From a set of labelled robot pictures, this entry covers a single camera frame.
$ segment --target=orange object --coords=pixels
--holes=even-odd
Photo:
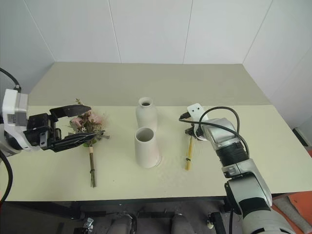
[[[312,225],[312,191],[295,193],[288,197],[299,214]]]
[[[292,229],[297,233],[297,234],[304,234],[300,228],[298,228],[297,225],[295,225],[294,222],[292,222],[283,212],[281,212],[281,210],[275,206],[275,205],[272,205],[272,208],[273,210],[275,210],[276,212],[279,212],[281,215],[284,216],[284,218],[287,220],[287,222],[291,225]]]

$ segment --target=vase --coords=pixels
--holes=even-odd
[[[155,132],[150,128],[139,128],[135,133],[136,162],[144,168],[157,166],[161,161]]]
[[[157,130],[157,109],[150,97],[142,97],[136,108],[136,120],[139,128],[147,127],[154,132]]]

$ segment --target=flower stem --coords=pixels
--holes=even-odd
[[[89,156],[90,156],[90,173],[91,173],[91,187],[96,187],[96,176],[95,176],[95,169],[94,169],[94,161],[93,161],[93,146],[89,143]]]

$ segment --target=flower bouquet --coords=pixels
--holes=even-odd
[[[76,102],[80,105],[82,103],[79,99],[76,99]],[[101,140],[102,138],[109,139],[110,136],[104,135],[104,116],[97,115],[93,110],[90,110],[82,115],[79,115],[69,121],[70,127],[75,131],[75,133],[95,133],[96,136],[83,144],[83,146],[89,148],[89,157],[90,157],[90,173],[91,173],[91,187],[96,187],[95,180],[95,168],[93,161],[93,145]]]

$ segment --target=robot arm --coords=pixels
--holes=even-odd
[[[27,119],[28,95],[6,89],[2,105],[3,124],[0,124],[0,150],[7,156],[21,150],[51,149],[54,152],[79,146],[93,139],[93,133],[72,134],[61,139],[56,122],[61,117],[83,114],[91,108],[83,105],[63,106]]]
[[[225,190],[234,212],[243,218],[243,233],[295,234],[284,217],[271,209],[271,192],[254,161],[249,158],[249,153],[244,150],[243,138],[234,134],[236,130],[232,123],[226,118],[202,117],[205,111],[198,103],[189,106],[187,110],[182,116],[192,118],[192,135],[198,140],[211,142],[221,161],[224,176],[230,179],[225,183]]]

